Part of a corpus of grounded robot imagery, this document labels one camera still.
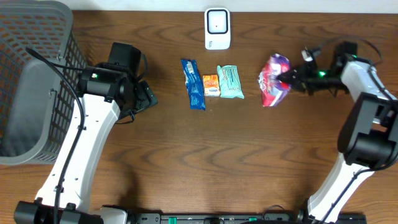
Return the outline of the teal wet wipes packet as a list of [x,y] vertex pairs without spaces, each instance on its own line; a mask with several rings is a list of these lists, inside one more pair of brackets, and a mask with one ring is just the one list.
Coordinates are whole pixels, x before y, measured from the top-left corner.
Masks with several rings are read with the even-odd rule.
[[221,98],[244,99],[238,68],[236,65],[225,65],[223,67],[218,65],[217,74],[219,77]]

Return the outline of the blue snack bar wrapper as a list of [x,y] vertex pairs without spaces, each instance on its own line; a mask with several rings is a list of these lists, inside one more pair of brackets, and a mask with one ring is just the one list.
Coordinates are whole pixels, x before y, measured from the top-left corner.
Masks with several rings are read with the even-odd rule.
[[203,84],[197,69],[196,60],[181,59],[185,86],[193,110],[206,110]]

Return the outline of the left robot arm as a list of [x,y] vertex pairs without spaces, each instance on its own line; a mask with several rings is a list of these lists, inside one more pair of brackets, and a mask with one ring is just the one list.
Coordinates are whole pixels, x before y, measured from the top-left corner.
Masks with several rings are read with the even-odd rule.
[[93,177],[115,124],[157,104],[148,83],[129,67],[102,64],[80,74],[73,118],[57,160],[33,202],[20,201],[16,223],[131,223],[118,206],[90,211]]

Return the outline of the red purple snack packet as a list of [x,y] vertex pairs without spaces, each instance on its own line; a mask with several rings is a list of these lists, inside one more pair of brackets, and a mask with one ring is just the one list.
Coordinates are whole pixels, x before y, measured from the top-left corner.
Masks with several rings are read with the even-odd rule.
[[257,79],[263,107],[277,106],[287,96],[290,85],[278,80],[277,77],[288,70],[290,62],[286,57],[280,54],[270,56]]

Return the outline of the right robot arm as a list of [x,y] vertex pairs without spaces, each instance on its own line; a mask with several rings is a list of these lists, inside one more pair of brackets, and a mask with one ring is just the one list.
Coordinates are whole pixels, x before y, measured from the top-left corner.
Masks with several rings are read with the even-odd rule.
[[350,94],[354,101],[338,135],[338,158],[299,211],[297,223],[337,223],[357,188],[397,162],[397,98],[378,78],[376,63],[358,56],[356,42],[344,41],[335,47],[329,69],[320,70],[315,59],[322,48],[303,50],[304,63],[277,76],[309,95],[334,88]]

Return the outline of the orange tissue packet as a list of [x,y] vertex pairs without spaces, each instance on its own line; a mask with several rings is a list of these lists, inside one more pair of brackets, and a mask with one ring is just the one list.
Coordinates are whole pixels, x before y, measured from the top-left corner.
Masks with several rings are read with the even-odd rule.
[[203,76],[204,95],[219,97],[221,95],[218,75],[204,75]]

